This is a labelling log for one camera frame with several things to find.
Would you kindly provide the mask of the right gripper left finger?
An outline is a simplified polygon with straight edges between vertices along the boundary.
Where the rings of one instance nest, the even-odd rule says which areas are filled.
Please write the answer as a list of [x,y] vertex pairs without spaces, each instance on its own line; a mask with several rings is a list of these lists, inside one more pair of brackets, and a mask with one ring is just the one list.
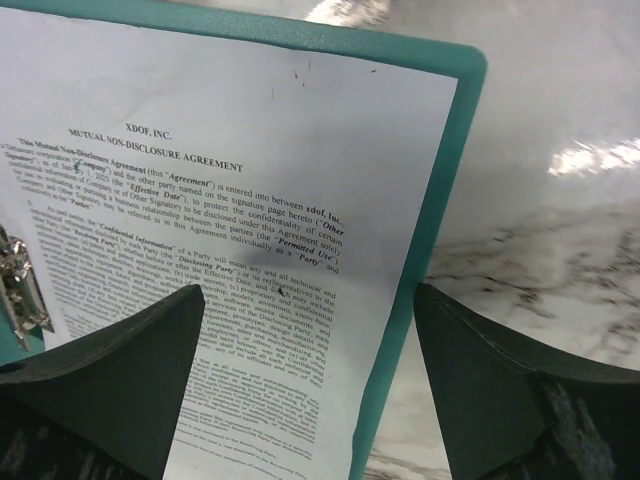
[[189,285],[1,368],[4,479],[160,479],[204,315]]

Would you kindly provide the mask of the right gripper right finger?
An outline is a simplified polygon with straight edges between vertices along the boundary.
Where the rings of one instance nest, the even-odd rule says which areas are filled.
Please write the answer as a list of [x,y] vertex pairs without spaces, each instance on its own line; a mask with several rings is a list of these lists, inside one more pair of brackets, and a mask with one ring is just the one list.
[[550,347],[421,284],[414,315],[455,479],[636,479],[639,373]]

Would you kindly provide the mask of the teal file folder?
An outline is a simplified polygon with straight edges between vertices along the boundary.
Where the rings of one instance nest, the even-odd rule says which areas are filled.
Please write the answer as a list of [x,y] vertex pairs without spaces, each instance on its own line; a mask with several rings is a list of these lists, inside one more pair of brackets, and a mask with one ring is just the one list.
[[[6,6],[69,18],[349,56],[440,73],[458,80],[457,93],[428,184],[419,229],[411,243],[400,296],[394,304],[392,319],[385,329],[361,402],[353,436],[352,468],[346,479],[359,478],[366,465],[413,317],[414,293],[426,273],[478,104],[487,69],[483,54],[459,44],[159,1],[5,1],[1,10]],[[1,311],[1,368],[78,339],[50,346],[46,339],[50,332],[43,331],[43,338],[31,337],[31,350],[24,351],[11,333],[2,307]]]

